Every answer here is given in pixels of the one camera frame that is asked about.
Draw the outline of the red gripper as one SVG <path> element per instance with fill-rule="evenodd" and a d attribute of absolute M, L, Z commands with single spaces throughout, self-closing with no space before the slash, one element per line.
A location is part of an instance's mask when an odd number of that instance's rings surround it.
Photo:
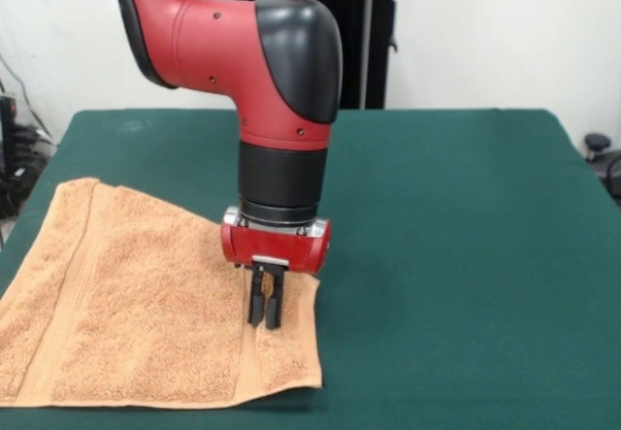
<path fill-rule="evenodd" d="M 257 223 L 241 225 L 239 215 L 226 215 L 220 226 L 225 259 L 241 266 L 252 265 L 248 322 L 257 327 L 264 317 L 264 268 L 272 264 L 272 294 L 266 308 L 266 328 L 278 329 L 284 291 L 285 269 L 295 273 L 317 275 L 323 268 L 331 243 L 332 226 L 326 219 L 300 227 L 265 226 Z"/>

